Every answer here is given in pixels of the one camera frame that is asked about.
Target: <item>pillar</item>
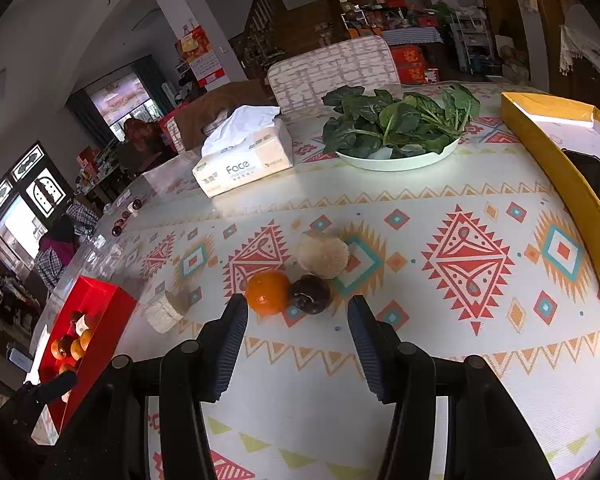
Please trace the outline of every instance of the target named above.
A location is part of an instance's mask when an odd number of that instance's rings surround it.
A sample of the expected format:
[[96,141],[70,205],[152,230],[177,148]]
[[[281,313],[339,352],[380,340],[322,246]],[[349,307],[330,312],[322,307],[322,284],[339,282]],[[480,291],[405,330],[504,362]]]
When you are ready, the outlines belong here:
[[217,88],[229,81],[244,81],[247,79],[240,61],[238,61],[234,50],[229,45],[206,0],[156,1],[178,39],[185,35],[184,27],[191,30],[193,27],[200,25],[206,32],[206,36],[209,38],[225,74],[207,84],[207,90]]

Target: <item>red tray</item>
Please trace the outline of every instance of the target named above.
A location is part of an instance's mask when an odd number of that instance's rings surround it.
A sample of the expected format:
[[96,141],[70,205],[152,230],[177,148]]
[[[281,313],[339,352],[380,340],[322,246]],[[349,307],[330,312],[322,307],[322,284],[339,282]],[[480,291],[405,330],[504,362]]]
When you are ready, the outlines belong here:
[[136,300],[118,286],[86,276],[78,277],[56,319],[38,369],[40,381],[47,383],[58,374],[62,364],[75,365],[72,357],[56,360],[51,353],[51,343],[69,332],[69,321],[74,310],[99,320],[89,348],[82,358],[78,384],[71,391],[69,402],[65,404],[62,399],[58,399],[48,407],[58,433],[64,429],[84,396],[111,361],[135,306]]

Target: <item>spinach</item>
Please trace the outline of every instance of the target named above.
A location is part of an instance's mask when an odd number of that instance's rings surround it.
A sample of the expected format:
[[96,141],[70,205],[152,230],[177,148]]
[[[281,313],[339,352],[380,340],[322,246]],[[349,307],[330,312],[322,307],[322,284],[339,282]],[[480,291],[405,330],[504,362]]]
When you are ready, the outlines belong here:
[[344,113],[342,109],[342,100],[344,99],[344,97],[352,94],[362,95],[364,91],[365,87],[363,86],[341,86],[340,88],[331,90],[331,92],[328,92],[328,94],[323,96],[322,102],[325,106],[333,106],[334,111],[338,112],[339,114],[342,114]]
[[440,154],[480,113],[480,102],[457,83],[442,89],[443,106],[417,92],[394,100],[387,90],[376,89],[372,96],[363,91],[361,86],[343,86],[322,98],[325,105],[342,113],[323,127],[325,153],[368,158],[387,146],[393,149],[392,158]]

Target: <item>bowl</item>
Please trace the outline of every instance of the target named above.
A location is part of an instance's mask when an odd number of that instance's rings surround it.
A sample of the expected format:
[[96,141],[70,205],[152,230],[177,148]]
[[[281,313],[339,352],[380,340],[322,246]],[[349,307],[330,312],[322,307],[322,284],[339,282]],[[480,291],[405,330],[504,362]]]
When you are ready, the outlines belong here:
[[387,160],[373,160],[371,158],[357,158],[355,156],[344,155],[336,152],[336,154],[347,164],[361,168],[362,170],[370,171],[407,171],[415,170],[416,168],[424,168],[439,162],[443,158],[451,155],[454,149],[458,146],[460,139],[454,140],[451,144],[445,146],[442,153],[425,153],[424,155],[410,156],[408,158],[389,158]]

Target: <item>metal screw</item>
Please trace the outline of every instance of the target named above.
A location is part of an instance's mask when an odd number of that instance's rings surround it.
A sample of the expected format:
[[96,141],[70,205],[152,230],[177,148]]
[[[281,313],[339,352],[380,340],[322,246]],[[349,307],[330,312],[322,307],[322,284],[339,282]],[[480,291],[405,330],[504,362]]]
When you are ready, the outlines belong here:
[[200,348],[200,343],[198,343],[195,339],[190,339],[189,341],[185,341],[180,345],[180,351],[185,354],[193,354],[193,352],[197,351]]
[[486,364],[484,362],[484,359],[477,355],[469,356],[469,359],[467,362],[469,363],[469,366],[471,366],[472,368],[478,368],[478,369],[484,368],[484,365]]
[[131,362],[131,359],[126,355],[116,355],[111,361],[111,366],[113,366],[116,370],[120,370],[120,368],[124,368]]
[[404,355],[413,355],[416,353],[417,346],[413,343],[404,342],[398,345],[398,352]]

